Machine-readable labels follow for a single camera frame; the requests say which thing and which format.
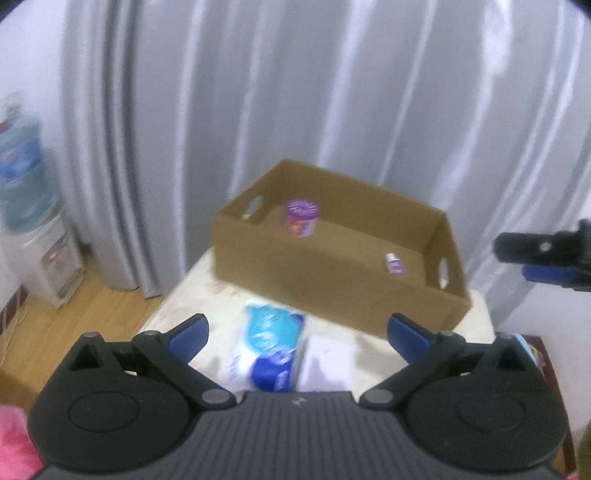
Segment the small bottle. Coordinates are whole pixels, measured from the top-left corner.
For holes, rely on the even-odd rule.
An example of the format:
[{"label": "small bottle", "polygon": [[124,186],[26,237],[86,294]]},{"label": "small bottle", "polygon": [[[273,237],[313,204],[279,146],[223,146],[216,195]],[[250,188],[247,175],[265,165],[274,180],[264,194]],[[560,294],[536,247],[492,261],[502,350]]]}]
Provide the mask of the small bottle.
[{"label": "small bottle", "polygon": [[294,236],[310,236],[314,233],[320,209],[308,200],[294,199],[285,206],[285,222]]},{"label": "small bottle", "polygon": [[392,275],[404,275],[404,265],[394,254],[386,254],[386,269]]}]

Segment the purple cup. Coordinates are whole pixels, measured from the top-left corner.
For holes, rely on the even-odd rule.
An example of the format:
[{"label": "purple cup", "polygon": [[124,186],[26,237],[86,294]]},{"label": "purple cup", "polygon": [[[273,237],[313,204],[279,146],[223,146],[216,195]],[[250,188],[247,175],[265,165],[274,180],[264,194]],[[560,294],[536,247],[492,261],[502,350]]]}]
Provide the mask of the purple cup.
[{"label": "purple cup", "polygon": [[318,206],[308,200],[290,200],[285,205],[285,228],[293,236],[310,236],[319,212]]}]

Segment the pink cloth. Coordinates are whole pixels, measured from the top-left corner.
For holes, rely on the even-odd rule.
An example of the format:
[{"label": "pink cloth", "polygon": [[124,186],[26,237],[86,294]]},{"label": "pink cloth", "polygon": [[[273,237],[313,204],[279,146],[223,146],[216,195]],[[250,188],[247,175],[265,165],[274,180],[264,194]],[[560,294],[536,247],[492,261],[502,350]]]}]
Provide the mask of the pink cloth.
[{"label": "pink cloth", "polygon": [[28,480],[40,469],[24,412],[0,405],[0,480]]}]

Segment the wooden floor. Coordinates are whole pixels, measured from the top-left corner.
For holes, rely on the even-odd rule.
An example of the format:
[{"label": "wooden floor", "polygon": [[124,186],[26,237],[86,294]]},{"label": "wooden floor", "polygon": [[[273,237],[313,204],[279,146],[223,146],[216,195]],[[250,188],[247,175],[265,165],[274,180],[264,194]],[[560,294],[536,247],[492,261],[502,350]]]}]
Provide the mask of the wooden floor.
[{"label": "wooden floor", "polygon": [[[105,285],[94,257],[85,262],[84,281],[59,310],[29,298],[17,312],[7,332],[12,335],[0,368],[0,404],[28,411],[82,333],[94,330],[108,341],[129,340],[162,302],[161,297],[144,300],[139,289],[112,290]],[[0,349],[5,349],[4,335]]]}]

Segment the box handle hole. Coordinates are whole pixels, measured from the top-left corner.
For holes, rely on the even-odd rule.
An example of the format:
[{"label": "box handle hole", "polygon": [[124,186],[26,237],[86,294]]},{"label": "box handle hole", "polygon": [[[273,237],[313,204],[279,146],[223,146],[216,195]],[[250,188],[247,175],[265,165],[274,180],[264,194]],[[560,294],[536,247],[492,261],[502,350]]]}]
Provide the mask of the box handle hole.
[{"label": "box handle hole", "polygon": [[262,195],[254,197],[248,204],[244,213],[242,214],[242,220],[248,220],[262,205]]},{"label": "box handle hole", "polygon": [[445,289],[449,284],[449,263],[447,258],[442,258],[437,267],[439,272],[439,288]]}]

